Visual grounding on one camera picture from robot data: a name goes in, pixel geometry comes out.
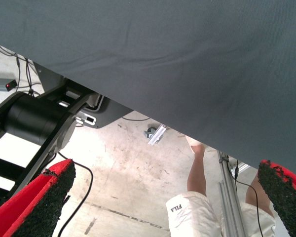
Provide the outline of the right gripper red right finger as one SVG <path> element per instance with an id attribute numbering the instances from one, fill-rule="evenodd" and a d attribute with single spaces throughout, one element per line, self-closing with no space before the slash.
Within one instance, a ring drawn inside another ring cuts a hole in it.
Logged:
<path id="1" fill-rule="evenodd" d="M 258 179 L 291 237 L 296 237 L 296 174 L 289 169 L 262 160 Z"/>

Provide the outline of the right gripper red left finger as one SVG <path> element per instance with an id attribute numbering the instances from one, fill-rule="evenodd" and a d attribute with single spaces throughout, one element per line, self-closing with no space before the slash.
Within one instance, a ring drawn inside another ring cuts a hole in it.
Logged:
<path id="1" fill-rule="evenodd" d="M 75 175 L 71 159 L 45 169 L 0 207 L 0 237 L 52 236 Z"/>

